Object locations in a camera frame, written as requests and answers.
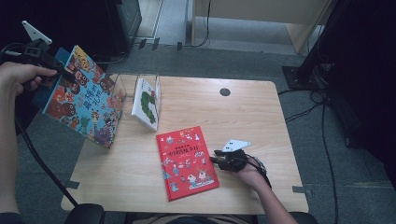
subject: sleeve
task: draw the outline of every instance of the sleeve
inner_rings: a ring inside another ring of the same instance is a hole
[[[1,224],[25,224],[18,213],[0,213]]]

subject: red book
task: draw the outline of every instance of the red book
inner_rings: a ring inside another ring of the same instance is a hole
[[[219,187],[201,127],[157,135],[168,200]]]

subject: white book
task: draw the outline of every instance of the white book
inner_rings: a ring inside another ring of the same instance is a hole
[[[134,88],[134,104],[132,116],[157,132],[160,114],[161,88],[159,78],[156,80],[156,89],[141,76],[137,78]]]

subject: gray carpet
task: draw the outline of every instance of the gray carpet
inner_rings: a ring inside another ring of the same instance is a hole
[[[302,56],[215,49],[159,46],[134,48],[108,73],[143,73],[160,76],[269,80],[278,91],[287,89],[281,66],[299,66]],[[314,105],[309,92],[288,92],[280,97],[285,118]],[[318,223],[334,223],[332,179],[321,138],[322,107],[288,123],[307,200]],[[343,131],[330,105],[325,108],[325,138],[335,176],[338,223],[396,223],[396,193],[381,162],[364,149],[345,147]],[[65,183],[73,172],[84,138],[59,123],[37,115],[28,129],[37,151]],[[63,223],[67,212],[62,193],[36,164],[19,136],[20,170],[17,199],[28,223]],[[124,213],[106,213],[106,223],[123,223]],[[266,223],[260,217],[260,223]]]

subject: book cover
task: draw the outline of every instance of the book cover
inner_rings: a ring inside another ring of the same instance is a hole
[[[106,74],[79,46],[65,69],[76,82],[60,78],[43,114],[110,148],[126,97],[120,76]]]
[[[219,187],[200,126],[156,137],[169,201]]]
[[[156,89],[141,76],[134,87],[134,104],[131,115],[137,118],[152,131],[158,130],[161,89],[159,78],[156,78]]]

